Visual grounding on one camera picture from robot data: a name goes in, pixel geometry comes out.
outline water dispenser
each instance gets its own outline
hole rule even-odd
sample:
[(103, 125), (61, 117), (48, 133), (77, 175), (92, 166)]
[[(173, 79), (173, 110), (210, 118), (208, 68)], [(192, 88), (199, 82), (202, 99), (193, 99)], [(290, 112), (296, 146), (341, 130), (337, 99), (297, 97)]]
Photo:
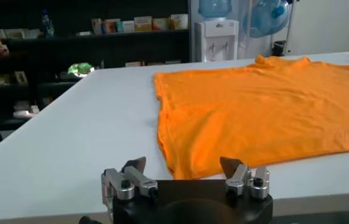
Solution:
[(204, 21), (195, 23), (196, 61), (237, 59), (239, 22), (225, 19), (231, 0), (200, 0)]

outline folded shirt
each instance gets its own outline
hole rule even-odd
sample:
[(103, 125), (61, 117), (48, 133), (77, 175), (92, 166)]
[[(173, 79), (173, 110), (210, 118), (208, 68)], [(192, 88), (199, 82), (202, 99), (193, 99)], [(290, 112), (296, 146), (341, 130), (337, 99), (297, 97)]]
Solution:
[(349, 66), (258, 57), (243, 68), (155, 74), (158, 144), (175, 179), (349, 152)]

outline white wall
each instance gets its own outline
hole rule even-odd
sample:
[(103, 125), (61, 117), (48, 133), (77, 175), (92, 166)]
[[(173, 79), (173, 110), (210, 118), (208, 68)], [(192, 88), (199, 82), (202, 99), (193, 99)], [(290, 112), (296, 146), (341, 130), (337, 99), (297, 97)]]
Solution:
[(289, 54), (349, 51), (349, 0), (301, 0), (294, 10)]

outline metal clamp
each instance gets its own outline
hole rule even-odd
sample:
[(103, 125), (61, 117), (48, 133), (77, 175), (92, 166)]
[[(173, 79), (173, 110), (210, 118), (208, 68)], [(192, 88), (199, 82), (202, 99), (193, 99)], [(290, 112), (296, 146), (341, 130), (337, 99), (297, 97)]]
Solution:
[(269, 171), (265, 166), (257, 168), (255, 176), (250, 180), (250, 195), (253, 198), (265, 199), (269, 194)]
[(117, 197), (120, 200), (129, 200), (135, 195), (135, 186), (113, 168), (106, 169), (101, 175), (101, 185), (104, 204), (107, 198)]
[(238, 165), (234, 175), (225, 181), (226, 193), (233, 191), (235, 195), (241, 196), (248, 180), (252, 177), (252, 171), (244, 164)]
[(124, 178), (130, 180), (139, 188), (139, 193), (143, 196), (156, 198), (158, 196), (158, 182), (144, 176), (133, 166), (124, 169)]

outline table surface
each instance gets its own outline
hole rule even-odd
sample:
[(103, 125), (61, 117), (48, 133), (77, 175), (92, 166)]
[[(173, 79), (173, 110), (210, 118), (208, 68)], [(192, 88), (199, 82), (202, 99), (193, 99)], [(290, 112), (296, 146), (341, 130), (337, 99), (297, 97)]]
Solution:
[[(349, 52), (309, 58), (349, 65)], [(140, 156), (147, 158), (148, 177), (171, 179), (156, 142), (159, 102), (153, 74), (253, 61), (104, 69), (89, 75), (0, 143), (0, 220), (105, 212), (101, 172)], [(349, 194), (349, 153), (269, 170), (275, 199)]]

